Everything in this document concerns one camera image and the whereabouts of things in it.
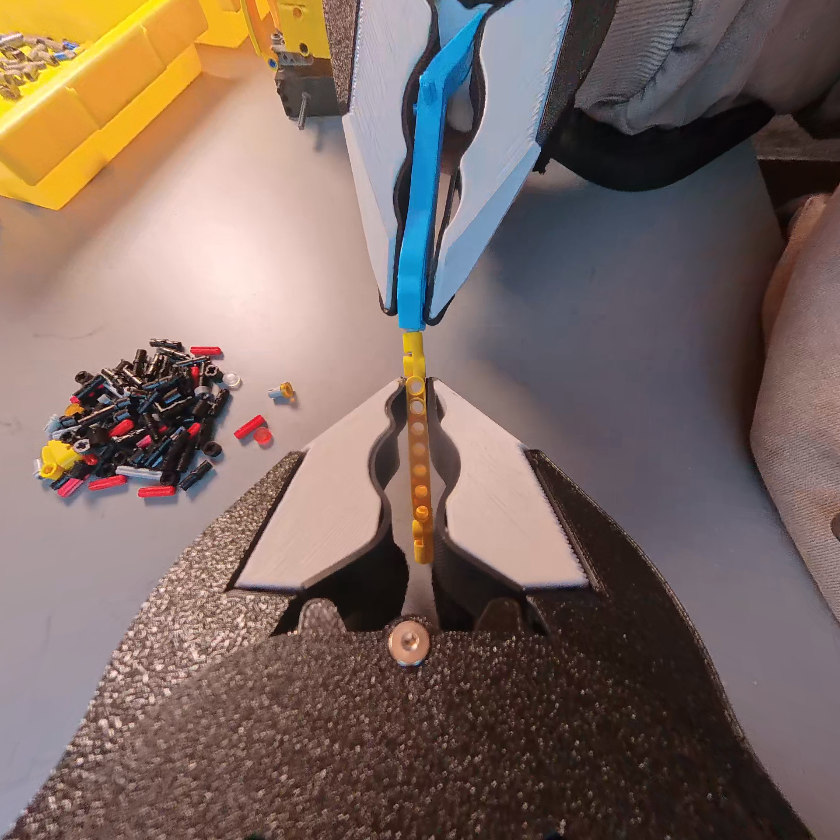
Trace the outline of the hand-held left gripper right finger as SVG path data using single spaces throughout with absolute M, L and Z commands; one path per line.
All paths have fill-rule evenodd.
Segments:
M 473 629 L 501 598 L 543 627 L 542 599 L 587 602 L 589 562 L 528 448 L 440 380 L 429 382 L 429 435 L 443 483 L 432 570 L 440 627 Z

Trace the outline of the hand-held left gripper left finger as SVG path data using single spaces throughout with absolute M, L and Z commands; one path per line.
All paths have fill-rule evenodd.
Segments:
M 278 632 L 325 598 L 351 631 L 396 619 L 404 553 L 385 488 L 400 464 L 404 381 L 395 380 L 307 446 L 232 578 L 232 588 L 292 597 Z

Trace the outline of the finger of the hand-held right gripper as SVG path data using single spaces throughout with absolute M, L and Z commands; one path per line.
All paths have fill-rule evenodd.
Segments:
M 443 314 L 519 194 L 571 15 L 569 1 L 515 1 L 489 14 L 477 43 L 484 105 L 461 158 L 458 208 L 444 230 L 426 322 Z
M 405 212 L 398 186 L 411 167 L 406 103 L 431 54 L 436 12 L 426 1 L 361 1 L 352 29 L 350 95 L 343 116 L 362 227 L 382 309 L 396 313 L 396 261 Z

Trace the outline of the blue brick separator tool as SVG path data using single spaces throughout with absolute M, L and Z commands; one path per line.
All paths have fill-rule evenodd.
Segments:
M 410 189 L 395 284 L 398 325 L 405 332 L 425 328 L 428 261 L 434 242 L 446 110 L 471 70 L 476 32 L 489 8 L 481 3 L 455 15 L 455 22 L 463 24 L 418 80 Z

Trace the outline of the yellow brick robot model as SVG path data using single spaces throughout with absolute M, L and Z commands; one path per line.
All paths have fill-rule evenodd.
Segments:
M 299 130 L 313 118 L 339 113 L 322 1 L 242 1 L 248 36 L 273 72 L 287 117 Z

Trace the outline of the yellow perforated brick beam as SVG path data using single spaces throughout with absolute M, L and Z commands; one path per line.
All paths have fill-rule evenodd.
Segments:
M 414 559 L 419 564 L 431 564 L 434 561 L 434 520 L 423 333 L 405 331 L 403 352 Z

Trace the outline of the person's right forearm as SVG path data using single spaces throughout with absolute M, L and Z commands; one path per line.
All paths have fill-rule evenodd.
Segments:
M 838 1 L 618 2 L 575 97 L 630 135 L 751 102 L 838 136 Z

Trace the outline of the grey desk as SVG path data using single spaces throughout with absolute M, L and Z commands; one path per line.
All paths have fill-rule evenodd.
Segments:
M 45 781 L 112 651 L 179 554 L 286 452 L 396 377 L 341 122 L 285 117 L 247 45 L 204 71 L 67 206 L 2 200 L 2 830 Z M 428 369 L 540 448 L 657 565 L 751 744 L 838 838 L 838 625 L 748 435 L 781 234 L 749 144 L 662 191 L 529 177 Z M 68 502 L 34 478 L 74 376 L 149 338 L 241 376 L 230 446 L 187 498 Z M 267 393 L 290 382 L 291 404 Z M 235 429 L 255 415 L 263 448 Z

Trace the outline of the yellow plastic parts bin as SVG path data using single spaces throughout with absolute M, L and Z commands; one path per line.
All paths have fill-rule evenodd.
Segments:
M 197 1 L 5 2 L 2 35 L 80 54 L 2 97 L 2 195 L 60 209 L 200 74 Z
M 199 1 L 207 28 L 196 40 L 205 46 L 235 49 L 249 38 L 241 1 Z

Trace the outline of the pile of small connector pins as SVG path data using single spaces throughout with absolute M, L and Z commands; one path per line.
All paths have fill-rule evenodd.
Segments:
M 145 500 L 196 488 L 224 453 L 217 426 L 234 391 L 222 383 L 223 356 L 152 338 L 131 359 L 79 371 L 69 405 L 45 426 L 34 478 L 63 500 L 131 481 Z

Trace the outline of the scattered blue grey brick pieces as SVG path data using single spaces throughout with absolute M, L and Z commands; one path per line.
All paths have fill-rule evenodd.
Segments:
M 15 101 L 25 86 L 34 83 L 51 67 L 70 62 L 84 51 L 74 41 L 20 32 L 1 34 L 1 96 Z

